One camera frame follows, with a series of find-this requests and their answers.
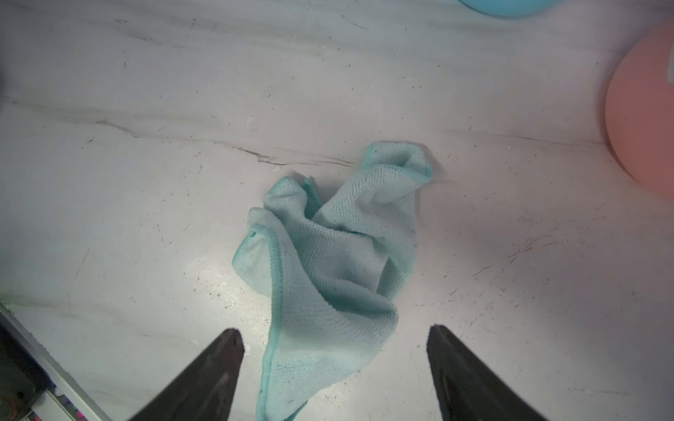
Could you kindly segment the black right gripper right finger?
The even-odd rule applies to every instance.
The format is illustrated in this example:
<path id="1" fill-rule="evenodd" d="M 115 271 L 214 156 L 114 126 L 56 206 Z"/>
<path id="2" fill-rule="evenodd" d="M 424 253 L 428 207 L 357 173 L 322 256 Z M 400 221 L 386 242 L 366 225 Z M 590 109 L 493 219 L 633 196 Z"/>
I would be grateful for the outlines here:
<path id="1" fill-rule="evenodd" d="M 444 420 L 545 420 L 446 326 L 430 328 L 427 354 Z"/>

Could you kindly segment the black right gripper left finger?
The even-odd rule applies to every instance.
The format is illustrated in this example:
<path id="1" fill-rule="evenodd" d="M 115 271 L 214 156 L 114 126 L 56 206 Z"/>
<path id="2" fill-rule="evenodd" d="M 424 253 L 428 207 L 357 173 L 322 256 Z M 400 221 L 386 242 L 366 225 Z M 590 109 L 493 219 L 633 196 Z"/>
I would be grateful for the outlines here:
<path id="1" fill-rule="evenodd" d="M 243 358 L 240 332 L 226 329 L 131 421 L 229 419 Z"/>

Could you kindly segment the mint green microfibre cloth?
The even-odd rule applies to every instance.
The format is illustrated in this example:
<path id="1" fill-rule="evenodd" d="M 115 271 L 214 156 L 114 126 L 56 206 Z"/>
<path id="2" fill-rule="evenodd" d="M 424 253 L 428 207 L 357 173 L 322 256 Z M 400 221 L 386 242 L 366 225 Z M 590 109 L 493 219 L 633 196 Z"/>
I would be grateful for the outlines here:
<path id="1" fill-rule="evenodd" d="M 375 142 L 328 200 L 287 176 L 250 210 L 233 269 L 271 303 L 258 419 L 294 419 L 391 338 L 416 262 L 416 194 L 432 177 L 419 146 Z"/>

